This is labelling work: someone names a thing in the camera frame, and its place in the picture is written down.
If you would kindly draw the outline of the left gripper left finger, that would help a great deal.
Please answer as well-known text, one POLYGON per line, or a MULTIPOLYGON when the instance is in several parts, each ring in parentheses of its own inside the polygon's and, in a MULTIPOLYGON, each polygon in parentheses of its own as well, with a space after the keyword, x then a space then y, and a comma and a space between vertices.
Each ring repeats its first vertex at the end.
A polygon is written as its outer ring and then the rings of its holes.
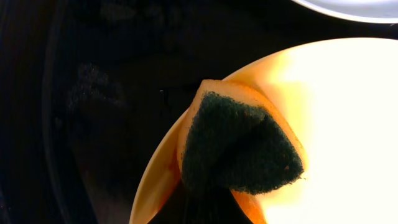
POLYGON ((170 197, 155 216, 155 224, 189 224, 192 198, 182 183, 178 183, 170 197))

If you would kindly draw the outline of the stained light blue plate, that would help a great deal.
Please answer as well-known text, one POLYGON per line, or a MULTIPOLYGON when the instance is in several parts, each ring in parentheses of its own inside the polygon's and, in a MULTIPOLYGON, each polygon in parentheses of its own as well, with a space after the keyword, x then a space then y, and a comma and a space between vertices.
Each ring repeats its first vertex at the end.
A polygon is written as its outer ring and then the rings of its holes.
POLYGON ((292 0, 339 19, 373 24, 397 23, 397 0, 292 0))

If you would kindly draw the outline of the yellow plate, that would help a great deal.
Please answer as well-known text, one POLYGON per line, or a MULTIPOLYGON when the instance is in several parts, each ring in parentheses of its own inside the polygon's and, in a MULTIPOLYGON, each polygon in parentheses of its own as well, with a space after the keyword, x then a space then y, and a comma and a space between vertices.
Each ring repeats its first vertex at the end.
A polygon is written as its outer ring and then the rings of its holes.
POLYGON ((397 222, 397 42, 335 39, 228 77, 265 94, 304 145, 309 169, 258 195, 265 223, 397 222))

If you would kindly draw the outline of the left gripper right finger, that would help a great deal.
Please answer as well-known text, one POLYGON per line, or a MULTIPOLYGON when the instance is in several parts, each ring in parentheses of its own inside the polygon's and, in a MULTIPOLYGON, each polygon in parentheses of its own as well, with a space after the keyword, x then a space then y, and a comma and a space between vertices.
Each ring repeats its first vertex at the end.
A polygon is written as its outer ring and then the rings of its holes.
POLYGON ((214 195, 216 222, 219 224, 252 224, 243 213, 232 193, 226 189, 217 189, 214 195))

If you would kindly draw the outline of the orange green sponge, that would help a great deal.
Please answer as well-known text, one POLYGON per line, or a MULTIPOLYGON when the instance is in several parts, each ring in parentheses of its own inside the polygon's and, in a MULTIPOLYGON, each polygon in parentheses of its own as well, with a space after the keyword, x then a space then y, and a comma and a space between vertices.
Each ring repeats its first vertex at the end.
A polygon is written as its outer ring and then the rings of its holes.
POLYGON ((252 223, 265 223, 256 196, 301 178, 301 142, 277 108, 242 83, 203 80, 177 143, 182 184, 193 202, 191 223, 217 223, 214 195, 229 190, 252 223))

